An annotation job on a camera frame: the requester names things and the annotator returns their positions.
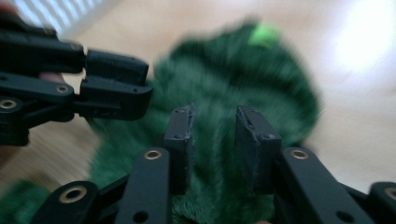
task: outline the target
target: green fur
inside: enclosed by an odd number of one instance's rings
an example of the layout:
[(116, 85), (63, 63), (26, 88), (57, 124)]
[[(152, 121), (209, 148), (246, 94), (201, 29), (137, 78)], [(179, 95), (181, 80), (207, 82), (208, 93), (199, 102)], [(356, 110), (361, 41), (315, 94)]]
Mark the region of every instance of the green fur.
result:
[(15, 183), (0, 200), (0, 224), (30, 223), (49, 194), (47, 189), (28, 181)]
[(260, 110), (289, 146), (314, 126), (318, 102), (304, 73), (278, 43), (250, 46), (255, 24), (212, 39), (191, 39), (155, 64), (147, 115), (131, 122), (91, 120), (103, 145), (92, 161), (100, 188), (131, 172), (142, 150), (155, 147), (171, 111), (195, 105), (191, 187), (173, 197), (174, 223), (254, 223), (271, 218), (272, 196), (254, 195), (234, 147), (238, 105)]

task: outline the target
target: light green tag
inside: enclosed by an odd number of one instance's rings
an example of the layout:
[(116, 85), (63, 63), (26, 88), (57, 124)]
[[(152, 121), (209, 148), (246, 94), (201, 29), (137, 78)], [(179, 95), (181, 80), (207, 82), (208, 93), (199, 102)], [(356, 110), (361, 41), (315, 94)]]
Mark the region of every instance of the light green tag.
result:
[(273, 25), (259, 24), (251, 32), (247, 44), (270, 49), (280, 38), (280, 32)]

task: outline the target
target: screw hole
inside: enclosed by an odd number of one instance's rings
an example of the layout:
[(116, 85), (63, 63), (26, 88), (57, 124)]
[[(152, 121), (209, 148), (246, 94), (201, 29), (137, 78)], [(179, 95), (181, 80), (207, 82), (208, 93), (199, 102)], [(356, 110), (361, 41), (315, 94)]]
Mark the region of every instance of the screw hole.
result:
[(140, 211), (134, 214), (134, 222), (143, 223), (149, 219), (149, 214), (145, 211)]
[(17, 103), (13, 100), (2, 100), (0, 101), (0, 107), (3, 109), (12, 109), (17, 106)]
[(145, 154), (145, 158), (148, 160), (157, 160), (158, 158), (160, 158), (162, 155), (162, 153), (158, 150), (151, 150), (146, 152)]
[(337, 211), (337, 217), (346, 223), (353, 223), (355, 219), (347, 212)]
[(82, 186), (74, 186), (70, 189), (65, 190), (59, 201), (61, 203), (75, 203), (82, 199), (87, 194), (87, 189)]
[(65, 85), (61, 85), (56, 88), (56, 91), (59, 93), (65, 93), (68, 92), (69, 89)]
[(308, 157), (309, 157), (309, 155), (306, 153), (306, 152), (304, 152), (304, 151), (301, 151), (301, 150), (293, 150), (291, 153), (290, 153), (290, 155), (292, 156), (292, 157), (294, 157), (295, 159), (299, 159), (299, 160), (306, 160), (306, 159), (308, 159)]
[(80, 193), (81, 193), (80, 190), (74, 189), (74, 190), (72, 190), (72, 191), (70, 191), (70, 192), (68, 192), (68, 193), (66, 194), (66, 198), (67, 198), (67, 199), (76, 198)]

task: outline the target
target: wooden floor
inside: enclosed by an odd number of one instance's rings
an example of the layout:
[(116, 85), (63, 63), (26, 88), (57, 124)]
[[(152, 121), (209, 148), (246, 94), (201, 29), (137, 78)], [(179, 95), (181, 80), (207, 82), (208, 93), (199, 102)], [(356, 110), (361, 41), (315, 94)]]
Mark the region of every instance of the wooden floor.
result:
[[(339, 181), (367, 191), (375, 181), (396, 182), (395, 14), (393, 0), (123, 0), (66, 37), (152, 64), (185, 35), (211, 35), (249, 17), (276, 25), (320, 93), (321, 117), (305, 144)], [(77, 78), (66, 80), (77, 86)], [(53, 189), (86, 177), (100, 140), (75, 119), (34, 129), (31, 142), (1, 168), (0, 191), (18, 178)]]

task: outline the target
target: black mechanical linkage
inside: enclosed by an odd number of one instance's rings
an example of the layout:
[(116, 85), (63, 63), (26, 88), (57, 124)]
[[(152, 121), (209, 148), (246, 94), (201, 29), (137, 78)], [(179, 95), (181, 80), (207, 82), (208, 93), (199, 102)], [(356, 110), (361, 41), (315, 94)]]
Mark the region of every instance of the black mechanical linkage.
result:
[[(0, 145), (28, 144), (29, 129), (47, 121), (85, 118), (140, 119), (152, 88), (149, 66), (133, 57), (88, 50), (58, 40), (56, 32), (0, 15)], [(39, 73), (86, 76), (80, 94), (66, 83), (37, 78)]]
[[(190, 184), (194, 117), (192, 106), (175, 109), (160, 146), (143, 151), (130, 175), (101, 190), (87, 181), (60, 187), (32, 223), (171, 223), (171, 194)], [(274, 194), (272, 223), (395, 223), (395, 183), (375, 183), (366, 195), (338, 183), (311, 151), (281, 148), (280, 135), (254, 108), (238, 106), (236, 122), (248, 185)]]

